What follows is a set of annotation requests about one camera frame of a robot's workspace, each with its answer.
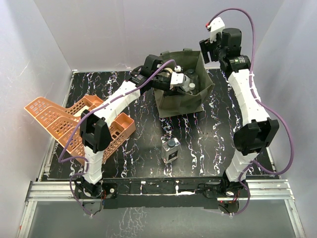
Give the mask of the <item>beige brown lotion bottle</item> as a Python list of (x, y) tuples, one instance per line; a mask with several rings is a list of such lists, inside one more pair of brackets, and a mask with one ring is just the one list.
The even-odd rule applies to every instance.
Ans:
[(167, 68), (163, 69), (160, 74), (164, 77), (169, 78), (169, 77), (171, 77), (172, 73), (173, 73), (173, 69), (167, 67)]

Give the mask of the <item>white rectangular lotion bottle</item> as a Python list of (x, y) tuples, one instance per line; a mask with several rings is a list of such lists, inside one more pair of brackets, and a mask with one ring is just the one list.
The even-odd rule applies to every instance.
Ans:
[(183, 90), (184, 90), (185, 92), (187, 92), (187, 93), (188, 93), (188, 91), (189, 91), (188, 86), (189, 86), (190, 83), (191, 83), (191, 82), (190, 82), (190, 78), (187, 77), (186, 75), (184, 75), (184, 83), (183, 83), (182, 88), (183, 88)]

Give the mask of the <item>olive green canvas bag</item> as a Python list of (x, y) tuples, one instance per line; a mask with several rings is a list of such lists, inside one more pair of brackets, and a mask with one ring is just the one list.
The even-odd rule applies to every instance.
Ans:
[(162, 90), (154, 90), (155, 101), (160, 118), (201, 112), (202, 104), (208, 98), (214, 88), (214, 83), (207, 73), (204, 60), (200, 51), (186, 49), (178, 52), (163, 52), (160, 54), (163, 62), (170, 59), (175, 60), (181, 66), (183, 72), (194, 69), (198, 75), (196, 84), (197, 94), (192, 95), (185, 92), (183, 95), (168, 95)]

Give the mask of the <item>clear square bottle black cap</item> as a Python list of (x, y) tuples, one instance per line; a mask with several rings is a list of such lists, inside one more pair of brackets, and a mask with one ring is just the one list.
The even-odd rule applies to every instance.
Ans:
[(190, 78), (191, 83), (198, 84), (198, 75), (194, 69), (188, 69), (185, 71), (185, 75)]

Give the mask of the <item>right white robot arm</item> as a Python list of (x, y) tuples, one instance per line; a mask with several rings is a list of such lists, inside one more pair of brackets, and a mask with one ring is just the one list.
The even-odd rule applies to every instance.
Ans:
[(271, 119), (256, 102), (249, 86), (250, 59), (241, 54), (242, 32), (237, 28), (209, 25), (210, 37), (200, 41), (206, 63), (217, 61), (234, 90), (242, 114), (242, 126), (234, 133), (235, 152), (221, 181), (221, 192), (236, 195), (245, 185), (247, 166), (270, 145), (279, 129), (279, 122)]

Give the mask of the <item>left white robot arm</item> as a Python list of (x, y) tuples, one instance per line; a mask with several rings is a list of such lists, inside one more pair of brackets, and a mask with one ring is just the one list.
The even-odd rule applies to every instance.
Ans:
[(159, 57), (149, 55), (143, 66), (135, 68), (121, 86), (92, 111), (84, 110), (80, 120), (80, 137), (84, 145), (84, 174), (75, 184), (87, 196), (96, 198), (102, 193), (102, 164), (105, 150), (114, 141), (110, 126), (130, 103), (137, 100), (146, 91), (156, 88), (170, 89), (171, 76), (160, 73), (171, 64), (172, 59), (163, 62)]

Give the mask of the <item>clear square bottle grey cap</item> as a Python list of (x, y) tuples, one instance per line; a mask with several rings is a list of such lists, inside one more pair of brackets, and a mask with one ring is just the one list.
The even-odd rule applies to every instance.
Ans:
[(178, 158), (181, 145), (176, 137), (164, 142), (161, 147), (161, 158), (165, 164), (171, 163)]

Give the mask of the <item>orange plastic basket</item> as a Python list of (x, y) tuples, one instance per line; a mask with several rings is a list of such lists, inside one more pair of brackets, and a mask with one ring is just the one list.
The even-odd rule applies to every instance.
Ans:
[[(80, 121), (81, 113), (95, 109), (102, 104), (96, 95), (86, 95), (70, 108), (64, 108), (44, 97), (38, 97), (24, 109), (61, 145), (65, 146), (74, 128)], [(103, 163), (136, 130), (134, 120), (125, 113), (118, 115), (109, 127), (112, 139), (103, 155)]]

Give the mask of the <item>aluminium frame rail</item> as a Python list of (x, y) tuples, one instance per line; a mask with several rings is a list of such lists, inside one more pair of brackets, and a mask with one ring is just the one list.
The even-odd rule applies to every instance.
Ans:
[(295, 198), (286, 179), (253, 179), (228, 184), (221, 177), (185, 178), (104, 178), (85, 187), (80, 179), (31, 182), (26, 204), (38, 201), (99, 202), (103, 209), (127, 207), (203, 207), (214, 211), (217, 205), (236, 205), (239, 201), (283, 200), (295, 236), (305, 237)]

